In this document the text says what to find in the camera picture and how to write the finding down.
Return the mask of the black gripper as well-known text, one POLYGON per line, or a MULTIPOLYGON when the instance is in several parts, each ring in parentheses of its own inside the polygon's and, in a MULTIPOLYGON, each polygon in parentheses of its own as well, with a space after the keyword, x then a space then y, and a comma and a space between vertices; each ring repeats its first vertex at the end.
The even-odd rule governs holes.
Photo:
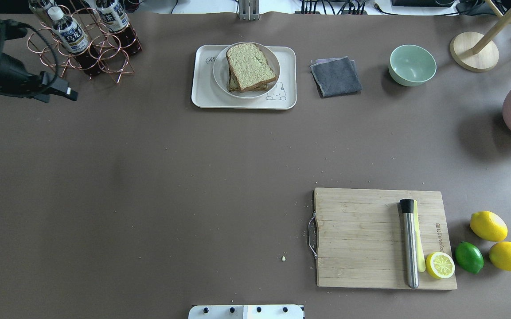
POLYGON ((43 102, 49 102, 50 95, 56 95, 77 101, 78 93, 68 81, 56 78, 51 84, 50 80, 45 71, 39 75, 31 74, 20 60, 6 53, 0 55, 0 95, 28 97, 43 102))

